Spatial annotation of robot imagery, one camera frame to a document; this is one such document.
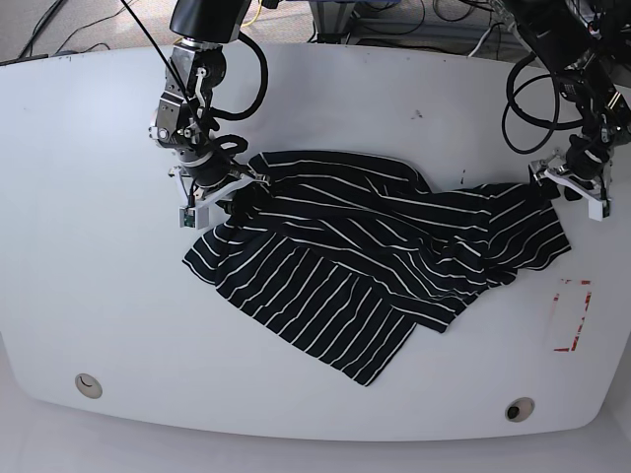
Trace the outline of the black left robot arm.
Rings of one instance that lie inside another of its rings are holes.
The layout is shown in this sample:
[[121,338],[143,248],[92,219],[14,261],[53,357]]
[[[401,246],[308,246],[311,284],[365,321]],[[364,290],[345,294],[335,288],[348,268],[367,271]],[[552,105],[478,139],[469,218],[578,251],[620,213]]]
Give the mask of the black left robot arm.
[[[545,130],[570,134],[567,150],[529,165],[531,181],[562,188],[569,200],[586,199],[589,216],[611,210],[610,171],[614,151],[630,142],[630,106],[611,77],[630,67],[630,4],[627,1],[494,1],[493,10],[527,49],[509,73],[505,111]],[[553,116],[540,119],[517,103],[516,83],[533,61],[553,87]]]

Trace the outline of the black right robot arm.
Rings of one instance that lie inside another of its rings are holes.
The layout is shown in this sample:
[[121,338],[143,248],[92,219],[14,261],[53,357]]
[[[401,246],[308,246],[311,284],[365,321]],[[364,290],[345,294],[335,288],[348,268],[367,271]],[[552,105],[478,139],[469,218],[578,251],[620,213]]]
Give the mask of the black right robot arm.
[[[241,32],[248,1],[178,1],[170,30],[178,34],[166,66],[166,83],[149,127],[156,144],[170,149],[179,165],[172,169],[183,199],[179,225],[203,229],[209,226],[209,207],[229,198],[252,182],[268,184],[270,178],[236,161],[248,142],[237,135],[219,136],[219,122],[242,121],[263,103],[269,71],[262,49]],[[239,40],[259,62],[260,84],[253,103],[241,112],[211,105],[213,90],[224,80],[227,61],[223,46]]]

